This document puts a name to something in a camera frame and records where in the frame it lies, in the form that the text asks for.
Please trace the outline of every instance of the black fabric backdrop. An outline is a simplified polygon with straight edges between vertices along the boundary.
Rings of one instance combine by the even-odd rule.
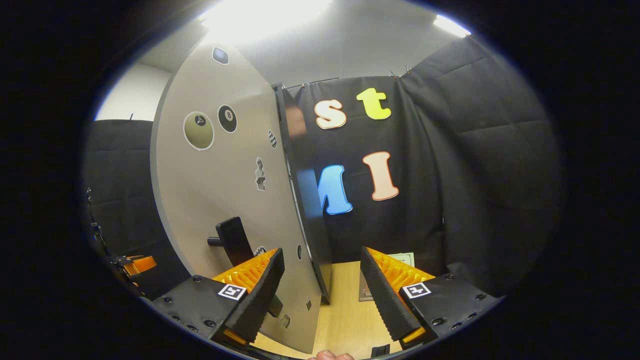
[[[384,92],[385,120],[370,119],[356,95]],[[290,88],[305,114],[316,177],[341,164],[353,210],[324,214],[334,262],[358,260],[361,245],[414,252],[416,267],[444,265],[478,288],[503,295],[531,269],[564,205],[554,132],[525,79],[469,37],[410,73],[337,79]],[[322,130],[314,106],[336,99],[347,123]],[[397,197],[371,199],[362,157],[388,151]],[[444,217],[445,232],[440,228]]]
[[[111,255],[153,256],[157,266],[136,283],[154,300],[189,277],[158,215],[151,186],[149,145],[153,122],[92,122],[84,166],[93,216]]]
[[[356,96],[367,88],[387,95],[382,108],[391,116],[374,120],[365,113]],[[394,254],[414,252],[415,265],[431,274],[445,272],[442,210],[433,155],[426,133],[418,121],[409,97],[398,81],[388,76],[349,78],[307,84],[288,89],[305,116],[312,142],[316,179],[330,165],[342,165],[342,181],[348,213],[324,214],[334,263],[360,259],[360,247]],[[342,103],[347,122],[334,129],[316,124],[314,106],[318,101],[336,99]],[[375,201],[369,166],[362,158],[387,151],[389,172],[397,196]]]

